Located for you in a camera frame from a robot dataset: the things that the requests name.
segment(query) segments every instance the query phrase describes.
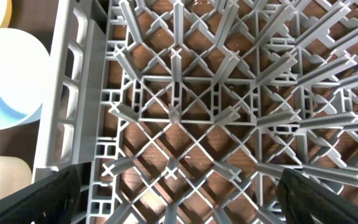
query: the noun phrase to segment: black object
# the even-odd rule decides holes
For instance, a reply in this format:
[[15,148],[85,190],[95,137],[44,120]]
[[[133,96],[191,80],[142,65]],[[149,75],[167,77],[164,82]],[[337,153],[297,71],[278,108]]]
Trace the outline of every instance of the black object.
[[0,200],[0,223],[71,223],[81,180],[70,166]]
[[358,206],[338,196],[295,170],[284,169],[277,198],[288,224],[358,224]]

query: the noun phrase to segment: gray plastic dish rack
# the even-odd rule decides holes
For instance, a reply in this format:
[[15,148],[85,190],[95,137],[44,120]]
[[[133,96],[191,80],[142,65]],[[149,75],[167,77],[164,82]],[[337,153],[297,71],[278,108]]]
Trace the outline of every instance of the gray plastic dish rack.
[[[239,1],[252,8],[251,12],[239,17],[237,13]],[[358,43],[358,19],[346,17],[352,6],[358,7],[358,1],[337,1],[331,4],[325,0],[315,0],[326,11],[319,19],[308,17],[302,12],[311,0],[280,0],[280,4],[270,4],[267,0],[209,0],[209,4],[214,6],[214,9],[202,16],[190,12],[185,7],[187,2],[181,0],[170,0],[173,10],[159,15],[150,9],[154,2],[155,0],[136,0],[136,7],[134,7],[135,4],[129,0],[110,0],[108,12],[105,13],[97,0],[79,2],[59,0],[50,54],[53,69],[51,78],[55,80],[55,85],[50,87],[50,98],[47,98],[43,104],[33,181],[71,164],[91,162],[90,181],[89,183],[84,181],[81,188],[81,196],[88,198],[87,206],[76,211],[73,223],[85,221],[94,223],[96,217],[106,218],[106,223],[124,223],[130,215],[138,223],[147,223],[134,206],[146,191],[152,192],[166,206],[157,223],[184,223],[177,209],[192,194],[198,194],[211,207],[211,215],[204,220],[205,223],[231,223],[224,208],[240,195],[248,199],[256,210],[251,223],[283,223],[285,217],[281,213],[277,199],[264,203],[263,176],[269,177],[277,185],[286,167],[298,170],[336,194],[341,193],[344,185],[358,187],[358,152],[344,161],[341,153],[336,149],[344,133],[358,143],[358,111],[354,111],[354,106],[358,106],[358,95],[354,91],[358,90],[358,55],[352,55],[347,51],[349,47]],[[141,33],[139,27],[138,16],[141,13],[147,13],[154,20],[145,34]],[[216,33],[213,34],[208,29],[206,21],[217,13],[220,13],[222,18]],[[167,25],[167,20],[171,18],[173,18],[173,30]],[[183,31],[184,18],[192,24],[186,32]],[[72,39],[70,35],[72,20],[78,21],[76,39]],[[126,40],[106,37],[95,23],[97,20],[107,21],[106,34],[110,34],[114,26],[127,26]],[[259,20],[266,21],[261,31],[258,29]],[[246,25],[246,22],[250,21],[253,23],[254,30],[250,30]],[[285,25],[286,21],[290,21],[291,30]],[[336,23],[351,31],[334,40],[330,36],[329,28]],[[144,40],[159,28],[166,31],[174,39],[174,43],[167,49],[154,52]],[[200,54],[189,49],[184,43],[184,40],[196,30],[213,43],[212,47]],[[234,32],[240,32],[253,44],[244,55],[231,51],[224,44],[227,37]],[[329,49],[328,57],[322,58],[307,51],[306,47],[314,40],[319,40]],[[139,45],[143,45],[153,55],[143,70],[137,68],[130,55],[131,50]],[[205,58],[216,49],[219,49],[225,58],[218,70],[212,72]],[[65,66],[69,50],[74,56],[73,72],[66,76]],[[183,51],[194,58],[186,69],[182,69],[181,64]],[[262,54],[273,63],[261,72],[259,58]],[[170,67],[162,60],[166,55],[170,57]],[[254,58],[252,68],[244,60],[248,56]],[[315,65],[316,69],[303,73],[304,58]],[[107,88],[109,62],[112,60],[119,62],[123,68],[122,84],[118,89]],[[148,73],[157,64],[166,69],[170,75],[157,76]],[[186,74],[196,66],[203,68],[209,77],[187,77]],[[230,78],[234,69],[240,70],[244,78]],[[349,70],[351,75],[347,78],[336,77],[337,74]],[[146,82],[170,84],[153,93],[147,88]],[[210,87],[201,95],[197,95],[183,82],[204,83]],[[227,87],[228,84],[246,85],[249,91],[244,96],[240,96]],[[133,86],[132,105],[127,106],[126,90],[131,85]],[[282,96],[271,91],[269,86],[284,86],[291,88],[291,91],[289,95]],[[68,89],[69,97],[67,112],[62,115],[60,104],[63,88]],[[331,91],[329,95],[322,96],[315,93],[313,88],[325,88]],[[171,103],[166,106],[158,97],[168,90],[177,94],[172,94]],[[183,91],[195,98],[187,108],[181,105]],[[238,102],[233,106],[222,108],[223,91]],[[146,92],[152,97],[148,102],[143,102]],[[211,94],[210,105],[200,100],[207,92]],[[262,92],[278,103],[278,106],[265,116],[262,116],[260,108]],[[295,97],[295,106],[288,102],[291,97]],[[143,112],[153,103],[160,104],[169,119],[146,118]],[[209,114],[209,120],[183,119],[183,115],[196,103]],[[109,112],[118,117],[117,136],[114,138],[101,134],[104,108],[107,106],[111,107]],[[239,110],[247,112],[247,122],[238,120],[241,117]],[[325,116],[317,116],[320,112],[324,112]],[[144,131],[149,142],[136,155],[128,157],[122,150],[123,130],[131,123],[144,130],[140,122],[167,123],[167,126],[155,136],[150,136]],[[176,158],[170,157],[155,142],[173,124],[179,125],[194,142]],[[208,124],[211,127],[200,138],[195,138],[182,124]],[[239,139],[227,129],[228,125],[252,126],[252,128],[242,139]],[[214,160],[200,144],[200,141],[216,126],[220,126],[236,143],[236,146],[228,149],[227,154],[220,160]],[[335,129],[336,132],[330,138],[324,138],[315,133],[316,129]],[[58,132],[63,133],[59,150],[56,149]],[[268,158],[262,155],[262,135],[269,135],[280,146]],[[289,138],[284,140],[280,135],[288,135]],[[251,136],[254,137],[255,142],[254,153],[245,144]],[[291,143],[295,139],[296,152],[291,148]],[[308,141],[321,146],[311,158],[308,156]],[[168,161],[165,170],[152,180],[134,163],[134,159],[150,145],[154,145]],[[200,148],[213,163],[212,168],[206,170],[199,179],[186,176],[178,166],[179,160],[195,146]],[[255,172],[247,179],[240,177],[241,170],[238,167],[226,162],[226,159],[238,150],[244,151],[255,163]],[[296,165],[270,163],[280,154],[287,154]],[[316,165],[315,162],[321,157],[328,157],[338,168]],[[102,159],[114,160],[101,163]],[[146,189],[134,200],[128,200],[119,191],[120,174],[128,169],[134,169],[146,186]],[[237,189],[219,205],[213,205],[199,191],[200,186],[214,172],[230,181]],[[168,202],[154,184],[162,178],[176,179],[179,175],[183,176],[191,186],[190,190],[178,200]],[[110,176],[112,181],[99,180],[99,176]],[[255,182],[255,201],[246,194],[251,182]],[[111,187],[112,195],[96,195],[97,188],[100,186]]]

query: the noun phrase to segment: brown surface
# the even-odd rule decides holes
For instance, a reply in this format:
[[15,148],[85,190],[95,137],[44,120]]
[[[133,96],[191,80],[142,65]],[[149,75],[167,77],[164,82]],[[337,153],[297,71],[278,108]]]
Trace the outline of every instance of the brown surface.
[[[49,51],[58,0],[13,0],[9,27],[24,30],[38,38]],[[32,167],[39,122],[0,130],[0,156],[23,159]]]

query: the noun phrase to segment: dish rack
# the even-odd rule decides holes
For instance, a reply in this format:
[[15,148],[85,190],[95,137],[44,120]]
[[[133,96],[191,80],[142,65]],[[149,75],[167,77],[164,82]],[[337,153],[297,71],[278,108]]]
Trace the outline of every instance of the dish rack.
[[[84,164],[85,178],[81,187],[84,204],[76,211],[73,223],[95,223],[98,218],[106,223],[124,223],[128,218],[132,220],[127,221],[129,223],[151,222],[135,205],[147,192],[165,207],[158,219],[153,220],[155,223],[188,222],[180,212],[181,204],[194,195],[210,208],[203,223],[231,223],[227,206],[239,197],[255,210],[249,223],[283,223],[285,217],[277,198],[264,200],[264,182],[268,178],[277,185],[284,168],[296,169],[336,194],[347,185],[358,187],[358,148],[346,159],[342,158],[343,152],[337,150],[343,136],[358,144],[358,18],[350,17],[352,11],[358,10],[358,1],[209,0],[207,4],[213,9],[202,15],[189,11],[188,2],[181,0],[170,0],[172,10],[155,12],[151,6],[159,1],[162,0],[110,0],[106,12],[97,0],[59,0],[50,54],[51,78],[55,83],[43,104],[33,182],[63,167]],[[306,15],[304,10],[311,4],[318,5],[322,15]],[[244,13],[244,7],[250,10]],[[138,17],[145,13],[154,21],[142,32]],[[211,30],[208,21],[216,14],[221,15],[219,25]],[[78,22],[75,39],[70,35],[73,20]],[[99,26],[104,21],[106,31],[95,21],[102,21]],[[125,40],[112,39],[115,26],[127,28]],[[330,31],[334,26],[346,31],[340,37],[333,37]],[[163,29],[173,43],[157,52],[146,40],[159,29]],[[204,35],[211,46],[203,51],[193,50],[186,40],[194,32]],[[249,49],[242,51],[227,45],[227,38],[235,33],[252,43]],[[312,42],[319,42],[328,52],[319,55],[310,47]],[[139,68],[132,58],[131,52],[137,47],[151,55],[144,68]],[[212,69],[206,61],[216,51],[224,57]],[[65,74],[68,52],[74,58],[71,75]],[[184,58],[189,56],[191,62],[184,63]],[[122,67],[120,88],[108,87],[111,61]],[[168,75],[151,74],[150,70],[156,65]],[[200,67],[206,75],[188,75]],[[168,85],[156,92],[148,87],[148,83],[160,82]],[[207,88],[197,92],[189,88],[189,83]],[[274,90],[280,88],[288,91]],[[64,89],[68,91],[68,98],[65,112],[61,113]],[[168,91],[171,94],[165,103],[160,97]],[[205,95],[209,95],[209,100],[203,99]],[[223,95],[235,103],[227,106]],[[183,99],[188,96],[194,100],[185,105]],[[268,113],[262,109],[266,99],[275,103]],[[145,115],[154,103],[166,113],[163,117]],[[186,113],[194,105],[204,110],[207,118],[187,118]],[[106,108],[118,118],[114,137],[103,135]],[[144,123],[165,123],[166,126],[151,134]],[[205,124],[209,128],[201,136],[194,136],[186,124]],[[123,132],[130,125],[137,126],[148,139],[133,155],[122,148]],[[156,143],[172,126],[182,129],[192,141],[176,157]],[[235,142],[219,159],[211,156],[200,143],[216,127]],[[247,129],[239,137],[230,127]],[[327,137],[319,134],[321,130],[334,131]],[[269,154],[262,150],[265,138],[277,144]],[[318,146],[317,150],[313,149],[313,155],[310,143]],[[155,147],[167,161],[164,170],[152,178],[137,165],[139,156],[147,152],[149,146]],[[181,165],[195,147],[211,163],[196,179]],[[245,153],[254,163],[252,173],[243,175],[241,168],[227,161],[238,152]],[[291,162],[274,162],[280,156]],[[318,162],[320,159],[333,165],[326,166]],[[129,169],[134,170],[145,185],[131,199],[120,191],[120,175]],[[208,178],[216,174],[230,182],[234,189],[220,203],[211,201],[201,191]],[[183,178],[189,189],[179,198],[167,200],[156,187],[157,183],[177,178]],[[253,196],[249,193],[251,185]],[[99,188],[107,188],[111,194],[98,195]]]

